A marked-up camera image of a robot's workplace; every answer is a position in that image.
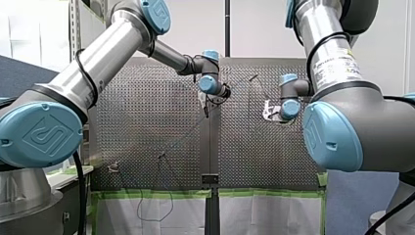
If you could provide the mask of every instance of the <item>blue logo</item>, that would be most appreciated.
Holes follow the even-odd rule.
[[[164,21],[167,21],[167,19],[168,19],[168,13],[167,13],[168,9],[165,8],[162,1],[157,2],[155,4],[155,6],[153,7],[153,10],[154,10],[156,16],[163,19]]]
[[[54,157],[73,136],[73,130],[53,116],[43,117],[23,141],[40,152]]]

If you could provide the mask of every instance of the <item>label sticker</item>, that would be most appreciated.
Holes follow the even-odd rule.
[[[339,50],[333,56],[318,61],[313,72],[317,89],[339,82],[363,79],[350,50]]]

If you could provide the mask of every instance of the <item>blue joint cap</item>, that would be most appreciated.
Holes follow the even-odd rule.
[[[353,172],[363,164],[363,150],[353,126],[336,107],[317,101],[307,106],[302,129],[308,154],[322,167]]]
[[[286,17],[286,27],[293,27],[293,18],[294,18],[294,0],[287,1],[287,17]]]
[[[158,35],[170,30],[171,19],[164,0],[140,0],[144,17]]]
[[[212,60],[219,61],[219,53],[215,50],[205,50],[203,55],[204,57],[208,57]]]
[[[208,94],[208,95],[215,95],[218,89],[218,82],[210,75],[204,75],[199,80],[199,89]]]
[[[284,120],[291,120],[296,118],[300,113],[300,102],[297,100],[286,100],[282,107],[281,107],[281,113],[280,116]]]
[[[408,93],[404,95],[403,97],[411,99],[411,100],[415,100],[415,92]]]
[[[81,141],[79,117],[59,103],[26,104],[0,118],[0,161],[8,165],[56,165],[72,156]]]
[[[284,85],[293,80],[297,80],[299,77],[295,73],[287,73],[281,76],[281,83],[280,86]]]

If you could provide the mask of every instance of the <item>gray panel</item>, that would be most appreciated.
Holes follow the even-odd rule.
[[[133,58],[98,102],[95,131],[102,166],[94,174],[94,190],[200,188],[203,118],[197,97],[193,77]],[[163,152],[168,161],[159,160]],[[115,162],[120,173],[108,173]]]
[[[222,78],[233,90],[221,108],[220,187],[317,189],[318,167],[302,140],[302,117],[287,126],[262,117],[266,96],[280,105],[281,75],[306,78],[305,60],[228,59],[221,64]]]

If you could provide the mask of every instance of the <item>screw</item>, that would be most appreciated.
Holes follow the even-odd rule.
[[[63,221],[64,221],[64,223],[67,223],[67,222],[70,221],[70,213],[69,212],[64,212]]]

